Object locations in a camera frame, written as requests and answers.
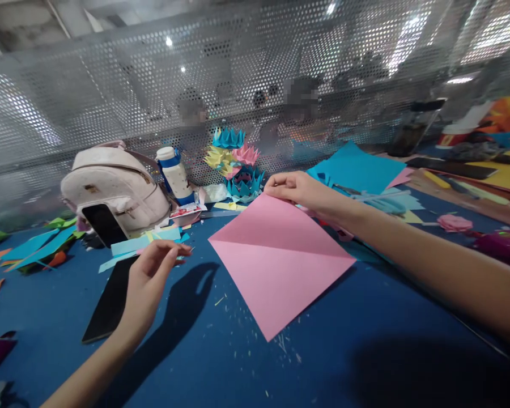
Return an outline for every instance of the blue origami flower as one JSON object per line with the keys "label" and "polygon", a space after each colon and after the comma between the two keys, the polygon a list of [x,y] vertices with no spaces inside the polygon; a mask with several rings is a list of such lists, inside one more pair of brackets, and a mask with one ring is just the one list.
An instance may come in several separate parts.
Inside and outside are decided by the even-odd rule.
{"label": "blue origami flower", "polygon": [[236,149],[244,145],[245,132],[239,130],[238,133],[234,132],[234,129],[227,129],[226,127],[221,130],[215,129],[214,134],[214,146],[226,149]]}
{"label": "blue origami flower", "polygon": [[236,201],[248,203],[259,195],[261,181],[265,173],[260,172],[258,167],[242,166],[242,169],[231,180],[225,180],[229,194]]}

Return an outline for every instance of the metal mesh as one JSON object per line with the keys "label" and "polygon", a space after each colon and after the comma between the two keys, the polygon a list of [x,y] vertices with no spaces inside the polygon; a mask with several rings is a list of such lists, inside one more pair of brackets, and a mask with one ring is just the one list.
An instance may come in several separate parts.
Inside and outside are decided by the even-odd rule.
{"label": "metal mesh", "polygon": [[510,93],[510,0],[242,3],[9,54],[0,227],[62,211],[61,178],[98,143],[178,147],[203,185],[222,180],[202,161],[217,126],[245,130],[273,173],[389,142],[414,100],[450,96],[453,119],[488,92]]}

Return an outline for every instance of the red paper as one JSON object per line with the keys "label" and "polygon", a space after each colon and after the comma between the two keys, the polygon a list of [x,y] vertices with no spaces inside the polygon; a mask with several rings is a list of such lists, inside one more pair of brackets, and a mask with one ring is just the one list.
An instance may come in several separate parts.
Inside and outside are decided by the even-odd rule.
{"label": "red paper", "polygon": [[300,209],[264,193],[209,242],[267,341],[355,263]]}
{"label": "red paper", "polygon": [[406,183],[406,182],[409,182],[410,181],[410,178],[408,177],[409,175],[411,175],[413,172],[415,171],[415,169],[411,169],[411,168],[405,168],[403,169],[397,177],[395,177],[395,179],[389,183],[389,185],[387,186],[387,188],[391,188],[391,187],[394,187],[396,185],[399,185],[399,184],[403,184],[403,183]]}

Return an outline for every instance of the hand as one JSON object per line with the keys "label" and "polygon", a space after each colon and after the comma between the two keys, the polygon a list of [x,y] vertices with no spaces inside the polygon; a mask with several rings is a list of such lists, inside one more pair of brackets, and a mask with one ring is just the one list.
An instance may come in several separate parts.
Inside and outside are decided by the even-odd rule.
{"label": "hand", "polygon": [[185,263],[191,247],[174,241],[154,240],[130,267],[125,311],[117,328],[122,336],[140,342],[151,327],[164,285],[172,268]]}
{"label": "hand", "polygon": [[314,211],[319,218],[333,223],[360,213],[366,207],[300,171],[271,176],[265,185],[265,193],[300,204]]}

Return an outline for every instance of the pink paper flower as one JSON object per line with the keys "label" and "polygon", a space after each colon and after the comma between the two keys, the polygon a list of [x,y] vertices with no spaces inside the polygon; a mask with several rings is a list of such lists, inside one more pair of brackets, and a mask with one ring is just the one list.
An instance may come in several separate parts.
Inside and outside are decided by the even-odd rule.
{"label": "pink paper flower", "polygon": [[472,221],[453,214],[441,215],[437,221],[446,232],[465,232],[473,227]]}
{"label": "pink paper flower", "polygon": [[255,165],[258,157],[261,155],[259,150],[255,150],[253,146],[248,147],[247,144],[243,145],[239,149],[232,151],[232,156],[241,163]]}

